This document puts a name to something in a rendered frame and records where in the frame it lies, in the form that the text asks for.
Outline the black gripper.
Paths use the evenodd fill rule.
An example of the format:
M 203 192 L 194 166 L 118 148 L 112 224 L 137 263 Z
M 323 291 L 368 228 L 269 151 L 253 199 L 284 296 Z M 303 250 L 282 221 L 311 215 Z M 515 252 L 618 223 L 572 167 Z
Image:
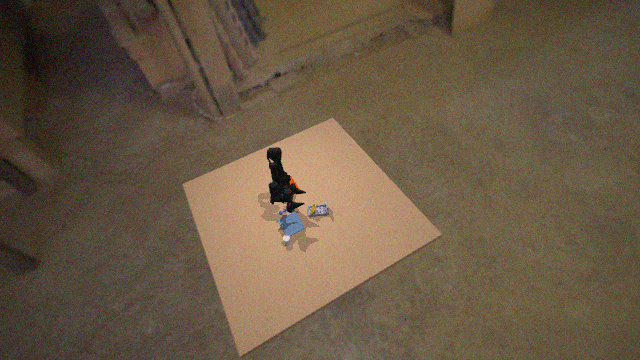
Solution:
M 289 213 L 292 213 L 292 211 L 293 211 L 294 209 L 296 209 L 296 208 L 297 208 L 297 207 L 299 207 L 299 206 L 304 205 L 304 203 L 301 203 L 301 202 L 293 202 L 293 201 L 292 201 L 292 200 L 293 200 L 293 194 L 294 194 L 294 193 L 296 193 L 296 194 L 304 194 L 304 193 L 306 193 L 306 192 L 305 192 L 305 191 L 303 191 L 303 190 L 298 189 L 298 188 L 295 186 L 295 183 L 292 183 L 292 184 L 290 185 L 290 191 L 291 191 L 291 193 L 289 192 L 290 194 L 289 194 L 289 197 L 288 197 L 288 198 L 289 198 L 289 200 L 282 199 L 282 196 L 283 196 L 284 194 L 280 193 L 280 195 L 279 195 L 279 201 L 280 201 L 280 202 L 282 202 L 282 203 L 284 203 L 284 202 L 288 202 L 288 203 L 287 203 L 287 206 L 286 206 L 287 211 L 288 211 Z M 292 196 L 292 197 L 291 197 L 291 196 Z

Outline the light blue mat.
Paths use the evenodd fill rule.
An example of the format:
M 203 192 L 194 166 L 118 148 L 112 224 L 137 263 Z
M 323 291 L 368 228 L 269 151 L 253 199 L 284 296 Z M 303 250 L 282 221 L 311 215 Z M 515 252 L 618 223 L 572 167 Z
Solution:
M 295 233 L 305 229 L 305 226 L 303 225 L 296 211 L 278 219 L 278 222 L 281 225 L 285 235 L 292 236 Z

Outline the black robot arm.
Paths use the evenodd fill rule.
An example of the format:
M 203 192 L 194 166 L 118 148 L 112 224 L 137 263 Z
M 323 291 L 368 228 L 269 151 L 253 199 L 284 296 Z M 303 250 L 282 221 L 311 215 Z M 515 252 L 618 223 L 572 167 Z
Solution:
M 274 205 L 274 202 L 279 201 L 280 193 L 284 194 L 282 199 L 289 200 L 289 192 L 290 192 L 290 175 L 288 175 L 284 170 L 281 163 L 282 150 L 280 148 L 269 148 L 267 150 L 267 159 L 269 161 L 269 168 L 271 170 L 272 181 L 269 183 L 270 190 L 270 203 Z M 269 158 L 273 160 L 270 162 Z

